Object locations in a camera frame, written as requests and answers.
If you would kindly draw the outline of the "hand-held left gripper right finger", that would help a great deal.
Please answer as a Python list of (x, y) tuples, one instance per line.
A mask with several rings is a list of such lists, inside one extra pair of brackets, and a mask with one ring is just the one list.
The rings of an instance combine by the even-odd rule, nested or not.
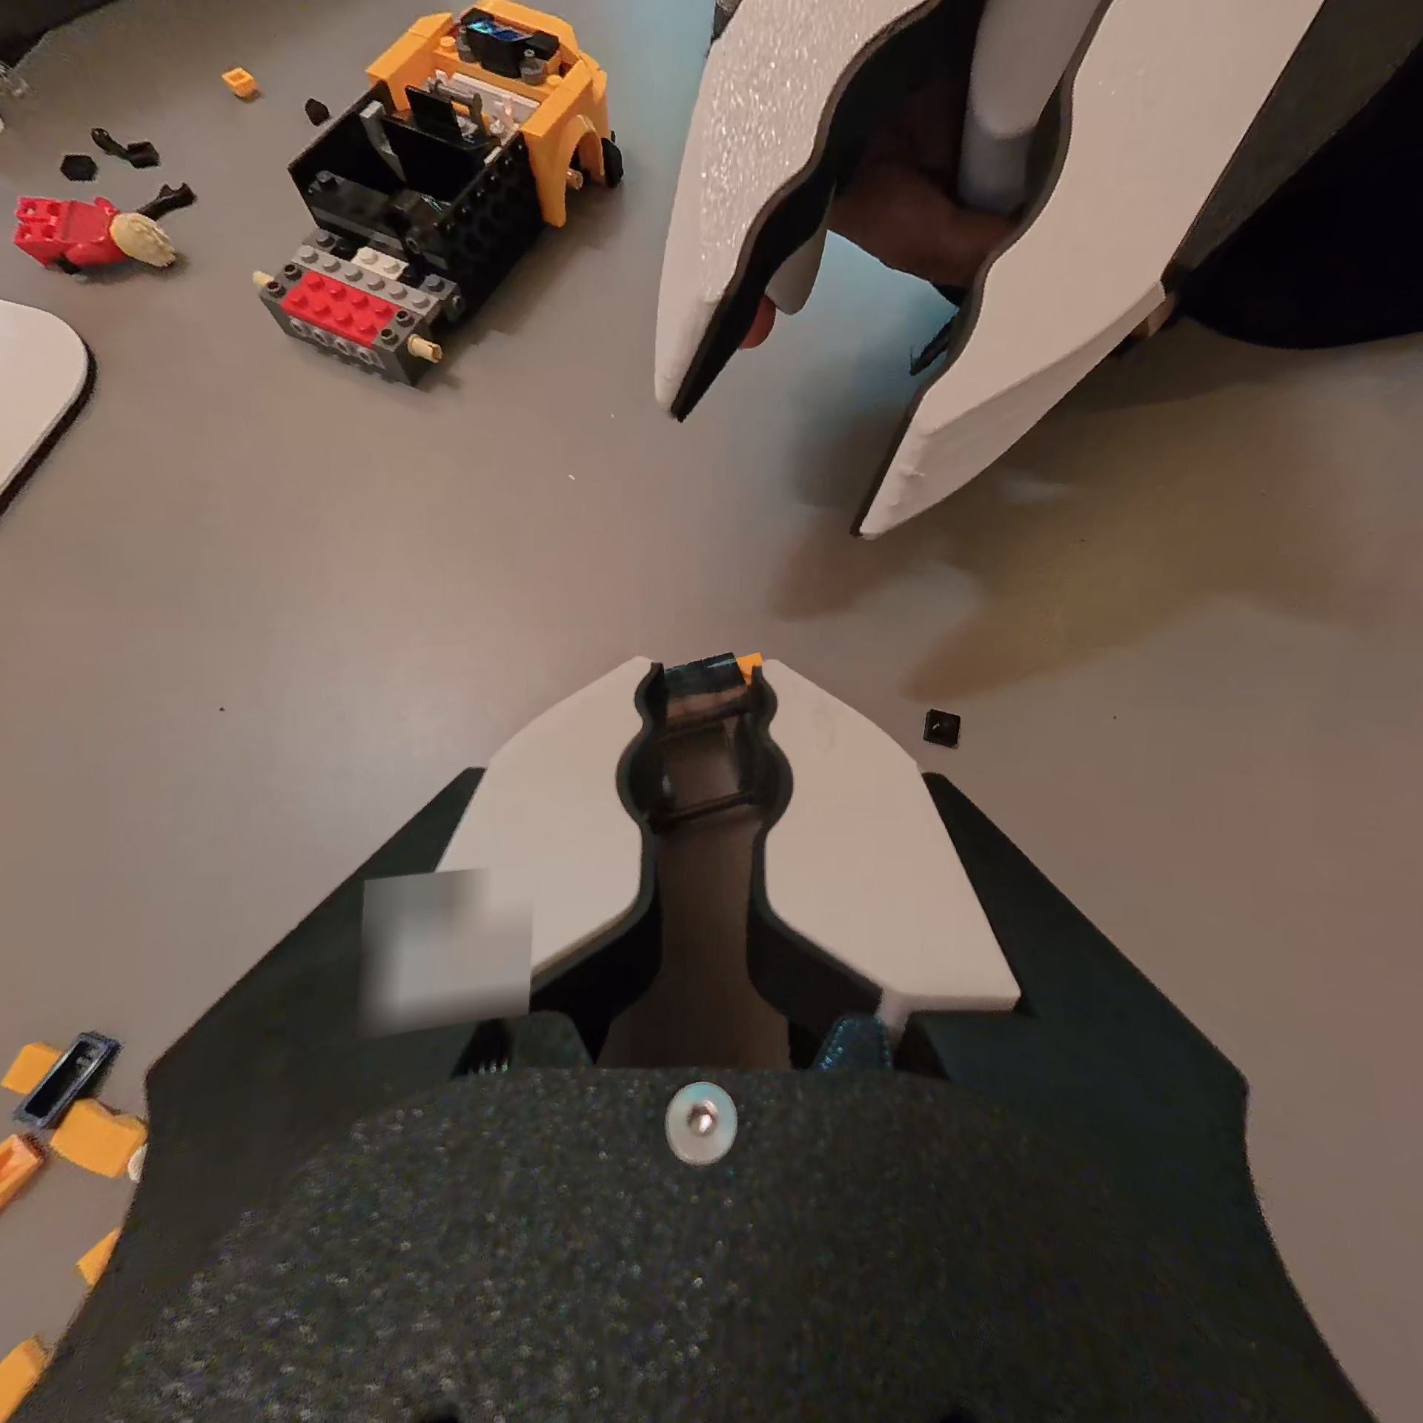
[(1014, 1010), (1019, 983), (912, 756), (779, 661), (751, 694), (770, 770), (746, 929), (758, 997), (801, 1039), (846, 1016), (897, 1041), (919, 1012)]

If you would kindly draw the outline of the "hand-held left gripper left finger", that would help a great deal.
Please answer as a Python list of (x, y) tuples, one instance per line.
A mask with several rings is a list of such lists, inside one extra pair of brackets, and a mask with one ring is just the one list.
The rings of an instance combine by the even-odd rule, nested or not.
[(592, 1061), (663, 963), (663, 907), (635, 755), (660, 670), (633, 656), (535, 717), (491, 758), (441, 856), (486, 877), (528, 931), (514, 1010), (557, 1014)]

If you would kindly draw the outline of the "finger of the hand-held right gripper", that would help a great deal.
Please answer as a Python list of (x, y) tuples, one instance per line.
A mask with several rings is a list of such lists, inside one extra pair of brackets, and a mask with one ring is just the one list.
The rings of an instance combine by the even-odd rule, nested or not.
[(821, 228), (834, 170), (912, 79), (931, 4), (743, 2), (711, 43), (663, 250), (653, 395), (685, 419)]
[(1172, 258), (1319, 9), (1106, 8), (1072, 74), (1055, 179), (977, 280), (857, 536), (877, 539), (985, 472), (1161, 304)]

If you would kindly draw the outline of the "black lego windshield assembly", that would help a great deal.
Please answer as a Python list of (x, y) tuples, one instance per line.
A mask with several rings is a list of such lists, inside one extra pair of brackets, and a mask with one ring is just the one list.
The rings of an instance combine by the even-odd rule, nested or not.
[[(652, 831), (679, 831), (770, 804), (775, 773), (763, 738), (768, 709), (753, 670), (745, 670), (729, 653), (663, 667), (648, 692), (646, 709), (652, 721), (645, 748), (650, 792), (645, 816)], [(714, 738), (716, 748), (729, 756), (733, 787), (728, 792), (694, 799), (677, 790), (670, 758), (699, 738)]]

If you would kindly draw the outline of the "orange and black lego car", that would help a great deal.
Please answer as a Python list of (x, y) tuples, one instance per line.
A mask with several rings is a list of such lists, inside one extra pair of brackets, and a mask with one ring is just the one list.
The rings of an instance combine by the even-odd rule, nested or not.
[(313, 231), (253, 290), (306, 348), (416, 387), (567, 197), (614, 189), (607, 77), (553, 14), (431, 13), (365, 69), (287, 174)]

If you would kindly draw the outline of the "pile of small lego pieces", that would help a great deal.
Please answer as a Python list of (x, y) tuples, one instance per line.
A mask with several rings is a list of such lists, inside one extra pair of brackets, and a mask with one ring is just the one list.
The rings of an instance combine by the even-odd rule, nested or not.
[[(128, 1187), (130, 1198), (140, 1182), (148, 1153), (148, 1124), (131, 1114), (121, 1114), (101, 1100), (106, 1082), (120, 1053), (120, 1043), (96, 1032), (81, 1032), (65, 1048), (48, 1043), (28, 1043), (18, 1049), (3, 1070), (3, 1097), (13, 1097), (3, 1107), (3, 1215), (25, 1202), (52, 1175), (55, 1165), (67, 1170)], [(108, 1273), (123, 1236), (123, 1215), (111, 1210), (109, 1229), (76, 1259), (74, 1280), (81, 1283), (69, 1324), (77, 1322), (99, 1281)], [(33, 1386), (42, 1380), (57, 1344), (42, 1332), (16, 1341), (3, 1358), (3, 1420), (11, 1420)]]

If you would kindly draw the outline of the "red lego brick piece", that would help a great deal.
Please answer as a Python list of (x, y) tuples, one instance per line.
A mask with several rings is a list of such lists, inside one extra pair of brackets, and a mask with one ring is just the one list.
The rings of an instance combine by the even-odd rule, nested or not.
[(126, 257), (111, 228), (118, 209), (92, 202), (20, 197), (15, 204), (11, 243), (38, 265), (74, 275), (120, 265)]

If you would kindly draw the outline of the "person's right hand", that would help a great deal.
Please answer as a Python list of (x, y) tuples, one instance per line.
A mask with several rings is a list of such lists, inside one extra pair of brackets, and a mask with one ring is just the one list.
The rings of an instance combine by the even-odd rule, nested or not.
[(879, 123), (826, 214), (829, 235), (948, 299), (968, 292), (1019, 221), (1016, 213), (1000, 216), (958, 201), (963, 116), (965, 96), (955, 84), (906, 96)]

